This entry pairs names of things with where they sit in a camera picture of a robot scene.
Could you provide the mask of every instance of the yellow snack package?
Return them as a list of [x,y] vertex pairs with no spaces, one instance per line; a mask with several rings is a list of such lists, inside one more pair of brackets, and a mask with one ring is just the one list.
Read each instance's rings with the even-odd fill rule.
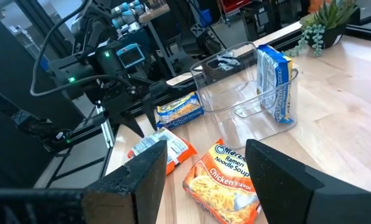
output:
[[245,156],[222,140],[191,168],[183,188],[223,224],[252,224],[261,210]]

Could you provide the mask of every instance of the maruchan ramen package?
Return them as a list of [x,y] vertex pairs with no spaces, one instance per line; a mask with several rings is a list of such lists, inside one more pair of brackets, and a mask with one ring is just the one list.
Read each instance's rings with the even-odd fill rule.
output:
[[[269,45],[258,47],[257,94],[273,90],[292,80],[293,61]],[[291,84],[282,85],[278,91],[261,101],[274,119],[280,123],[292,123],[289,114]]]
[[183,188],[220,223],[251,224],[261,208],[245,156],[222,143],[191,168]]
[[166,175],[170,174],[176,165],[184,162],[197,151],[187,141],[177,137],[166,128],[159,129],[156,133],[142,138],[128,153],[128,158],[133,158],[153,146],[160,140],[167,141],[167,166]]
[[174,129],[188,121],[196,119],[204,113],[195,92],[179,98],[164,106],[157,107],[158,128]]

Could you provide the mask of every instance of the clear plastic bin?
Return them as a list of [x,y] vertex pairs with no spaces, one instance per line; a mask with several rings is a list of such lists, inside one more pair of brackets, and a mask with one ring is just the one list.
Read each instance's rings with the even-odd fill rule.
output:
[[[244,147],[247,139],[261,140],[286,131],[297,122],[298,71],[293,70],[290,82],[258,95],[257,63],[256,47],[245,42],[191,67],[206,116],[232,149]],[[271,112],[283,103],[278,94],[285,91],[289,93],[286,108],[291,122],[281,123]]]

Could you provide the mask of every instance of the red object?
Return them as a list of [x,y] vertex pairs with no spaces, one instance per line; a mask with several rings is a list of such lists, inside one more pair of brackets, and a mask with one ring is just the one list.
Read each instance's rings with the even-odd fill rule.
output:
[[247,4],[251,3],[251,0],[220,0],[224,13],[228,14],[233,12]]

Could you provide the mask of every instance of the plant pot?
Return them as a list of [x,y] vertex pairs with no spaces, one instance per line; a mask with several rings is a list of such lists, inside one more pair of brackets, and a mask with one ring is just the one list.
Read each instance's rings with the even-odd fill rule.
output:
[[[343,37],[343,34],[346,31],[346,25],[347,24],[342,24],[333,29],[325,30],[325,33],[322,34],[322,40],[324,41],[322,49],[327,49],[336,45]],[[308,45],[310,47],[314,44],[312,39],[313,36],[314,34],[310,34],[310,39],[308,40]]]

